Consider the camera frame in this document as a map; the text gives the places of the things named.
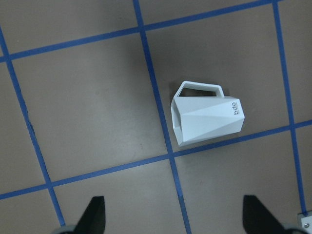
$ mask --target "floor tile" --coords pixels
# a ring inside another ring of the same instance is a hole
[[[49,234],[59,227],[47,190],[0,200],[0,233]]]
[[[37,48],[137,26],[132,1],[11,0],[0,24],[9,51]]]
[[[300,203],[289,132],[176,158],[192,233],[245,233],[244,195],[256,195],[282,223]]]
[[[241,100],[245,114],[239,134],[192,147],[289,124],[271,5],[147,35],[175,151],[170,103],[184,80],[221,85],[225,95]]]
[[[167,153],[139,35],[14,66],[52,180]]]
[[[8,70],[0,63],[0,194],[44,183]]]
[[[175,18],[239,5],[250,0],[140,0],[144,23],[155,23]]]
[[[279,3],[286,62],[296,122],[312,119],[312,1]]]
[[[161,161],[56,187],[66,223],[75,224],[103,195],[105,234],[185,233],[169,162]]]
[[[296,132],[306,205],[310,211],[312,210],[312,126],[299,128]]]

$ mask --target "tile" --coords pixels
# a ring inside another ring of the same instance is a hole
[[[0,200],[0,232],[49,234],[59,228],[47,190]]]
[[[14,65],[52,180],[167,153],[139,34]]]
[[[131,1],[11,0],[0,24],[10,53],[137,26]]]
[[[250,0],[140,0],[144,23],[156,23],[239,5]]]
[[[295,122],[312,119],[312,1],[279,3]]]
[[[185,233],[168,160],[56,187],[66,223],[75,224],[93,196],[103,195],[105,234]]]
[[[289,132],[176,158],[192,233],[245,233],[244,195],[284,224],[300,213]]]
[[[312,126],[298,128],[297,143],[307,210],[312,210]]]
[[[239,98],[239,137],[289,124],[271,5],[147,32],[174,151],[170,103],[182,81],[219,84]]]
[[[44,183],[8,70],[0,63],[0,194]]]

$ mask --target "white handle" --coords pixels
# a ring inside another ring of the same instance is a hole
[[[174,98],[178,97],[181,94],[182,89],[184,89],[184,88],[202,90],[202,91],[212,91],[212,92],[215,92],[215,95],[217,97],[224,98],[223,90],[222,90],[222,87],[220,85],[204,84],[204,83],[197,83],[197,82],[191,82],[191,81],[182,82],[182,84],[181,84],[180,88],[178,89],[178,91],[176,92]]]

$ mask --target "black object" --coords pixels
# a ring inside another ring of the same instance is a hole
[[[244,196],[243,226],[247,234],[307,234],[299,229],[285,230],[254,195]]]
[[[105,230],[105,203],[103,196],[94,196],[72,232],[61,234],[103,234]]]

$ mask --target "blue grout line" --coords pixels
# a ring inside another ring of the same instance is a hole
[[[285,49],[284,49],[284,42],[283,42],[282,26],[281,26],[279,10],[278,10],[278,2],[274,1],[272,4],[273,4],[273,13],[274,13],[274,21],[275,21],[279,55],[280,55],[280,61],[281,61],[281,68],[282,68],[282,74],[283,74],[290,130],[291,130],[291,136],[292,136],[292,150],[293,150],[295,169],[296,169],[296,175],[297,175],[299,199],[300,199],[301,211],[303,214],[306,215],[307,208],[306,208],[306,203],[305,203],[302,174],[301,174],[301,168],[300,168],[300,158],[299,158],[299,152],[298,152],[298,146],[297,146],[297,137],[296,137],[296,131],[295,131],[294,116],[293,116],[291,90],[290,90],[288,72],[287,72],[287,63],[286,63],[286,56],[285,56]]]
[[[123,30],[114,31],[114,32],[110,32],[110,33],[104,33],[104,34],[100,34],[100,35],[96,35],[96,36],[91,36],[91,37],[87,37],[87,38],[81,38],[81,39],[71,40],[71,41],[67,41],[67,42],[61,42],[61,43],[54,44],[54,45],[48,45],[48,46],[44,46],[44,47],[40,47],[40,48],[36,48],[36,49],[31,49],[31,50],[26,50],[26,51],[11,54],[10,59],[11,60],[20,59],[23,57],[38,55],[38,54],[47,53],[47,52],[60,50],[60,49],[65,49],[65,48],[78,46],[78,45],[84,45],[84,44],[88,44],[88,43],[92,43],[92,42],[97,42],[100,40],[117,38],[117,37],[126,36],[126,35],[130,35],[133,33],[138,33],[138,32],[139,32],[139,29],[137,27],[134,27],[134,28],[123,29]]]
[[[257,1],[252,1],[249,3],[244,3],[240,5],[235,5],[235,6],[221,8],[221,9],[217,9],[213,11],[199,13],[196,15],[181,17],[177,19],[171,19],[171,20],[162,21],[158,23],[151,23],[151,24],[145,25],[144,28],[146,31],[150,31],[150,30],[155,30],[158,28],[170,27],[170,26],[174,26],[178,24],[183,24],[183,23],[193,22],[197,20],[207,19],[210,17],[220,16],[220,15],[224,15],[224,14],[235,12],[235,11],[246,10],[246,9],[250,9],[250,8],[254,8],[254,7],[258,7],[258,6],[262,6],[262,5],[266,5],[270,3],[272,3],[271,0],[257,0]]]
[[[182,213],[182,217],[183,217],[183,221],[184,221],[184,225],[185,225],[185,230],[186,230],[187,234],[191,234],[192,232],[191,232],[191,227],[190,227],[190,223],[189,223],[189,218],[188,218],[186,207],[185,207],[185,202],[184,202],[184,197],[183,197],[183,193],[182,193],[181,183],[179,180],[179,175],[177,173],[176,162],[175,162],[175,159],[174,159],[173,154],[172,154],[173,150],[172,150],[172,146],[171,146],[171,142],[170,142],[168,126],[166,123],[166,118],[165,118],[163,106],[161,103],[161,97],[160,97],[160,93],[159,93],[159,89],[158,89],[158,85],[157,85],[157,80],[155,77],[155,71],[154,71],[154,67],[153,67],[151,52],[150,52],[147,37],[146,37],[146,32],[144,30],[144,22],[143,22],[143,18],[142,18],[142,13],[141,13],[139,1],[133,0],[133,5],[134,5],[135,13],[136,13],[137,24],[138,24],[139,29],[140,29],[140,36],[141,36],[143,51],[144,51],[144,55],[145,55],[146,65],[147,65],[149,75],[150,75],[150,80],[151,80],[151,84],[152,84],[152,88],[153,88],[154,97],[156,100],[156,105],[157,105],[157,109],[158,109],[160,123],[161,123],[161,127],[163,130],[168,155],[170,156],[170,166],[171,166],[172,174],[174,177],[175,189],[176,189],[178,200],[180,203],[180,208],[181,208],[181,213]]]
[[[47,188],[48,188],[48,186],[46,184],[41,184],[38,186],[26,188],[26,189],[21,189],[21,190],[17,190],[17,191],[5,193],[5,194],[0,194],[0,200],[7,199],[10,197],[14,197],[14,196],[23,195],[23,194],[29,194],[29,193],[37,192],[37,191],[44,190]]]
[[[295,128],[301,128],[301,127],[311,126],[311,125],[312,125],[312,120],[308,120],[308,121],[304,121],[304,122],[300,122],[300,123],[295,124]],[[216,142],[216,143],[211,143],[208,145],[203,145],[203,146],[195,147],[195,148],[188,149],[188,150],[174,152],[174,153],[172,153],[172,155],[173,155],[173,157],[184,156],[184,155],[202,152],[202,151],[206,151],[206,150],[210,150],[210,149],[214,149],[214,148],[219,148],[222,146],[227,146],[227,145],[231,145],[231,144],[235,144],[235,143],[239,143],[239,142],[244,142],[244,141],[248,141],[248,140],[252,140],[252,139],[256,139],[256,138],[266,137],[266,136],[278,134],[281,132],[285,132],[288,130],[290,130],[289,126],[279,127],[279,128],[263,131],[260,133],[254,133],[254,134],[250,134],[247,136],[241,136],[238,138],[233,138],[233,139],[224,140],[224,141],[220,141],[220,142]],[[115,166],[112,168],[107,168],[107,169],[103,169],[103,170],[99,170],[99,171],[95,171],[95,172],[91,172],[91,173],[87,173],[87,174],[82,174],[82,175],[78,175],[78,176],[74,176],[74,177],[70,177],[70,178],[66,178],[66,179],[57,180],[57,181],[51,182],[51,186],[56,187],[56,186],[60,186],[60,185],[74,183],[74,182],[78,182],[78,181],[81,181],[84,179],[102,176],[102,175],[106,175],[109,173],[118,172],[118,171],[130,169],[130,168],[134,168],[134,167],[138,167],[138,166],[142,166],[142,165],[146,165],[146,164],[150,164],[153,162],[158,162],[158,161],[162,161],[162,160],[166,160],[166,159],[170,159],[170,158],[172,158],[170,155],[155,156],[152,158],[147,158],[147,159],[139,160],[136,162],[127,163],[127,164]],[[28,193],[32,193],[32,192],[36,192],[36,191],[40,191],[40,190],[47,189],[47,188],[48,188],[48,186],[46,184],[43,184],[43,185],[38,185],[38,186],[26,188],[26,189],[21,189],[18,191],[0,194],[0,200],[10,198],[10,197],[14,197],[14,196],[23,195],[23,194],[28,194]]]
[[[36,155],[37,155],[37,159],[39,161],[39,165],[40,165],[40,168],[41,168],[41,171],[42,171],[45,183],[49,187],[49,185],[51,183],[51,179],[49,177],[49,174],[48,174],[48,171],[47,171],[47,168],[46,168],[43,156],[41,154],[41,150],[40,150],[40,147],[38,145],[38,142],[37,142],[37,139],[36,139],[36,136],[35,136],[35,132],[34,132],[33,126],[30,123],[30,119],[29,119],[29,116],[28,116],[26,103],[25,103],[25,100],[24,100],[24,98],[22,96],[22,93],[21,93],[21,90],[20,90],[20,84],[18,82],[18,79],[17,79],[16,73],[15,73],[12,61],[10,60],[9,51],[8,51],[7,46],[6,46],[5,39],[4,39],[4,36],[3,36],[1,28],[0,28],[0,44],[1,44],[2,52],[3,52],[4,58],[5,58],[5,62],[6,62],[7,68],[9,70],[9,74],[10,74],[13,86],[14,86],[14,89],[15,89],[15,93],[16,93],[18,101],[19,101],[19,106],[21,108],[21,111],[22,111],[22,114],[23,114],[23,117],[24,117],[27,129],[28,129],[29,136],[30,136],[31,141],[33,143],[33,146],[34,146],[34,149],[35,149],[35,152],[36,152]],[[52,202],[54,204],[54,207],[55,207],[55,210],[57,212],[59,223],[60,224],[64,224],[65,223],[64,222],[64,218],[63,218],[62,214],[59,212],[60,211],[60,207],[56,206],[56,205],[58,205],[56,196],[55,197],[51,196],[51,200],[52,200]]]

